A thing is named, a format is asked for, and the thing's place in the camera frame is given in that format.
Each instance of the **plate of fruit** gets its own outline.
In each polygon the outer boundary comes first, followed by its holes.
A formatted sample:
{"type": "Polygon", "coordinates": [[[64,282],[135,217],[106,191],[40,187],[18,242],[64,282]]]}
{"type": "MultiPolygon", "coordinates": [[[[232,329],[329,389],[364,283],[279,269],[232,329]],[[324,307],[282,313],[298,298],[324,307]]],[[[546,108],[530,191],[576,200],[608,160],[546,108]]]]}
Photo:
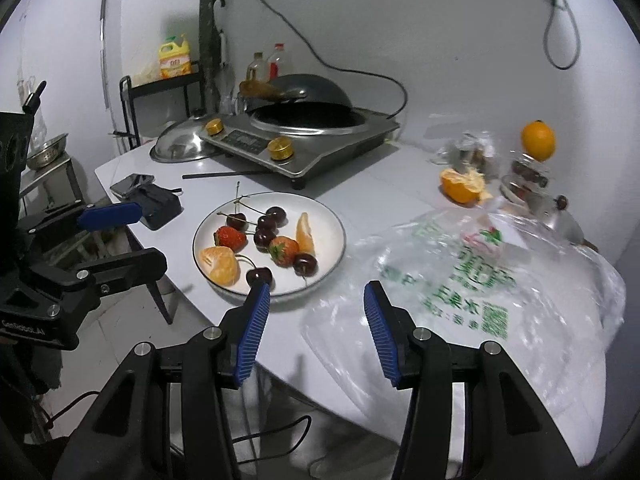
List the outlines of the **plate of fruit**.
{"type": "Polygon", "coordinates": [[[327,206],[266,192],[239,196],[212,211],[193,237],[193,258],[216,289],[242,298],[262,279],[272,298],[284,299],[327,277],[345,246],[344,227],[327,206]]]}

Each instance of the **plate rim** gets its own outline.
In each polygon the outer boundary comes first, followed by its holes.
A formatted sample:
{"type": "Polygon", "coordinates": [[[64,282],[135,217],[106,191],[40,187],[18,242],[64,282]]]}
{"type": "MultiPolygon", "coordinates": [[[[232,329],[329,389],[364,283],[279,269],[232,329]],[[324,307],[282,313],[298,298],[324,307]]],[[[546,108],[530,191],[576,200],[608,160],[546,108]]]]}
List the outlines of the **plate rim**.
{"type": "MultiPolygon", "coordinates": [[[[290,192],[287,192],[287,191],[261,191],[260,193],[251,193],[249,195],[244,195],[244,197],[248,198],[248,197],[251,197],[251,196],[266,195],[266,194],[273,194],[273,193],[281,193],[281,194],[286,194],[286,195],[299,196],[299,197],[302,197],[302,198],[306,198],[308,200],[312,200],[313,202],[319,203],[322,207],[324,207],[325,209],[327,209],[327,211],[329,211],[332,215],[334,215],[335,219],[338,221],[338,224],[340,225],[340,229],[342,230],[342,240],[344,241],[344,243],[342,244],[342,251],[340,252],[340,256],[338,257],[335,265],[331,269],[329,269],[329,271],[322,278],[320,278],[316,282],[313,282],[311,285],[306,286],[305,288],[301,288],[300,290],[294,290],[292,292],[283,292],[281,294],[279,294],[277,292],[276,293],[270,292],[270,295],[273,298],[286,298],[287,296],[296,296],[298,294],[301,294],[305,290],[309,290],[310,288],[317,286],[319,283],[324,281],[332,272],[334,272],[336,267],[338,267],[338,265],[340,265],[340,262],[344,258],[344,253],[347,250],[347,231],[345,231],[344,225],[342,224],[342,220],[340,220],[340,217],[329,206],[327,206],[326,204],[320,202],[319,200],[316,200],[315,198],[310,198],[310,197],[305,196],[305,195],[300,195],[300,194],[297,194],[297,193],[290,193],[290,192]]],[[[200,228],[202,227],[204,222],[206,222],[207,219],[211,215],[213,215],[214,211],[217,211],[218,209],[223,208],[225,205],[233,203],[235,200],[236,199],[234,198],[232,200],[229,200],[228,202],[225,202],[225,203],[219,205],[217,208],[213,209],[211,212],[209,212],[209,214],[207,214],[202,219],[202,222],[200,222],[200,224],[198,225],[196,231],[193,234],[193,240],[191,241],[191,257],[193,258],[193,262],[196,264],[196,267],[197,267],[198,271],[200,272],[200,274],[202,274],[204,279],[207,280],[209,282],[209,284],[213,285],[213,287],[219,288],[225,294],[231,294],[233,296],[236,296],[237,298],[246,298],[247,294],[243,294],[242,292],[236,292],[234,290],[229,290],[228,288],[226,288],[224,286],[221,286],[221,285],[218,285],[217,283],[212,282],[209,279],[209,276],[207,276],[202,271],[202,269],[200,268],[200,265],[198,264],[198,260],[196,259],[196,252],[195,252],[196,236],[198,235],[198,231],[200,230],[200,228]]]]}

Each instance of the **black case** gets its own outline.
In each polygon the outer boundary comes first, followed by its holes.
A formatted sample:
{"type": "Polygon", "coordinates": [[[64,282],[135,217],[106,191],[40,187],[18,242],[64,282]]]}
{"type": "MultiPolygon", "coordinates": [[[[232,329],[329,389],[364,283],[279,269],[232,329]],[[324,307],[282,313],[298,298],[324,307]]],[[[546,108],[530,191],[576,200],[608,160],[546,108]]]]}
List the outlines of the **black case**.
{"type": "Polygon", "coordinates": [[[135,202],[142,208],[140,221],[152,231],[161,228],[182,212],[180,199],[156,184],[146,184],[133,190],[125,202],[135,202]]]}

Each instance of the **smartphone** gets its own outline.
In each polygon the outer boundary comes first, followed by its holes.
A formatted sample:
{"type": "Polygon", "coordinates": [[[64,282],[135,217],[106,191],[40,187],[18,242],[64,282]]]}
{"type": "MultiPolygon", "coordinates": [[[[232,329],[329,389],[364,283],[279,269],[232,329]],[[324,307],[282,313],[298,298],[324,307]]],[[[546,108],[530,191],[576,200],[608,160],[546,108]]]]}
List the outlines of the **smartphone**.
{"type": "Polygon", "coordinates": [[[132,173],[121,181],[113,184],[110,189],[115,196],[124,200],[134,189],[144,186],[145,184],[151,184],[155,179],[153,175],[132,173]]]}

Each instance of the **red strawberry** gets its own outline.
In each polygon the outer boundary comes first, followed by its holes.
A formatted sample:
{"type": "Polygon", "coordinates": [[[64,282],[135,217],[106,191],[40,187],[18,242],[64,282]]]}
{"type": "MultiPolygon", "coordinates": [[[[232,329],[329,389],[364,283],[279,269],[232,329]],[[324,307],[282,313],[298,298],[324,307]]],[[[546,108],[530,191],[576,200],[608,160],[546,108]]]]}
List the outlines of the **red strawberry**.
{"type": "Polygon", "coordinates": [[[246,235],[228,225],[223,225],[213,235],[217,246],[228,247],[233,252],[239,251],[246,243],[246,235]]]}
{"type": "Polygon", "coordinates": [[[271,259],[281,267],[289,267],[299,250],[298,242],[286,236],[276,236],[269,244],[271,259]]]}

